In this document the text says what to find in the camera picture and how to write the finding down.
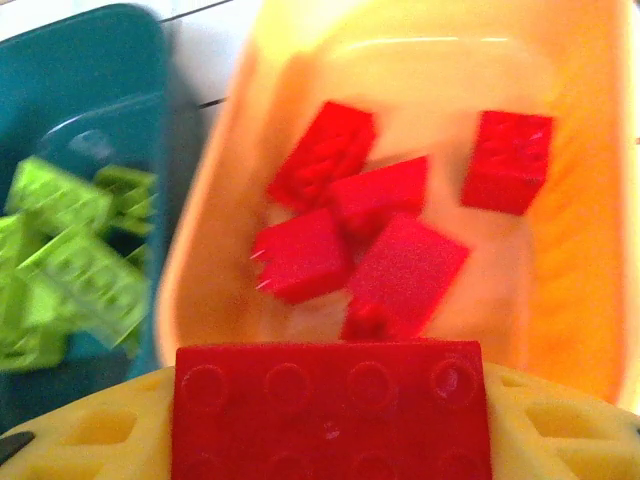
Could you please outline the green lego brick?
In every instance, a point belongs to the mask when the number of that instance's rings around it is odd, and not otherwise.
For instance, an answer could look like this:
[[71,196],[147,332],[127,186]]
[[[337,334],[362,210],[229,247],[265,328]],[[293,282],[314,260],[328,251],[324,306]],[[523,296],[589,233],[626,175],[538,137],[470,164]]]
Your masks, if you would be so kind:
[[107,165],[96,172],[93,183],[114,197],[114,215],[110,221],[112,228],[138,237],[146,237],[152,232],[155,174]]
[[114,215],[115,199],[91,182],[30,156],[17,164],[4,210],[29,215],[51,235],[78,226],[102,233]]
[[106,242],[70,227],[24,260],[28,325],[86,331],[107,348],[120,344],[145,319],[150,282]]
[[67,335],[35,307],[36,289],[17,272],[45,245],[24,214],[0,216],[0,372],[27,372],[58,365]]

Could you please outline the teal plastic container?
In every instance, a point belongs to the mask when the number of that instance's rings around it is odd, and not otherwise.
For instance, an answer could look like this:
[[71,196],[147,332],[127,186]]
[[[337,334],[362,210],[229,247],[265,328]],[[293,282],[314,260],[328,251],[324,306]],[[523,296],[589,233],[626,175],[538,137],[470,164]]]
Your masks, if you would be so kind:
[[31,155],[86,178],[108,164],[150,171],[152,282],[205,137],[165,27],[145,8],[104,6],[0,42],[0,208],[16,165]]

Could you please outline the orange plastic container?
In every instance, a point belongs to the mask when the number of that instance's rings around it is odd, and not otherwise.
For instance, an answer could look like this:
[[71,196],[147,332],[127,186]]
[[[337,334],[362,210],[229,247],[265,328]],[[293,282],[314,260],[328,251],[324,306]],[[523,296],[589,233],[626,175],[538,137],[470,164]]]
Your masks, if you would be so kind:
[[[490,362],[629,404],[632,12],[633,0],[264,0],[165,265],[160,361],[199,343],[340,339],[347,282],[385,227],[359,241],[328,198],[296,213],[267,194],[334,101],[375,117],[357,174],[427,156],[423,210],[406,215],[470,249],[419,335],[475,339]],[[555,120],[522,216],[460,203],[486,110]],[[344,287],[295,305],[257,290],[257,234],[322,208],[353,258]]]

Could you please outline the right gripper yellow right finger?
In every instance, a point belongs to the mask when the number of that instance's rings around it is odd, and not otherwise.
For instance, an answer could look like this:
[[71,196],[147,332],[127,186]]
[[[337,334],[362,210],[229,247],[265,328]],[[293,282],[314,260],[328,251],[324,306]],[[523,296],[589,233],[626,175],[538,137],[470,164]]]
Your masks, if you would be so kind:
[[640,417],[484,364],[493,480],[640,480]]

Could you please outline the red lego brick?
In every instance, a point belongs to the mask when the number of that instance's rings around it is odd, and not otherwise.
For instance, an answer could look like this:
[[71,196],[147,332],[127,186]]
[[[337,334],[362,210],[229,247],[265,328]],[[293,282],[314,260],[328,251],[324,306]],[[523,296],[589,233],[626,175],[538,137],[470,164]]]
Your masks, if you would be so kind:
[[373,113],[325,102],[267,187],[268,196],[296,213],[325,205],[329,186],[362,170],[376,138]]
[[428,157],[419,156],[345,177],[330,185],[328,206],[349,236],[369,240],[394,215],[422,212],[428,173]]
[[181,348],[171,480],[492,480],[480,346]]
[[333,214],[318,209],[262,229],[251,259],[256,289],[295,305],[344,287],[353,258]]
[[419,219],[394,216],[347,282],[351,295],[340,338],[405,340],[430,321],[470,249]]
[[550,116],[483,111],[460,203],[524,215],[546,181],[554,123]]

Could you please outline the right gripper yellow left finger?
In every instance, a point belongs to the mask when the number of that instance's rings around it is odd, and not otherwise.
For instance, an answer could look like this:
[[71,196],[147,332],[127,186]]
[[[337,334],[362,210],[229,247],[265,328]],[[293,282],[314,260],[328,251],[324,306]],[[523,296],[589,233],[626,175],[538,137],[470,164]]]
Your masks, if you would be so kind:
[[18,425],[35,438],[0,480],[170,480],[173,394],[168,367]]

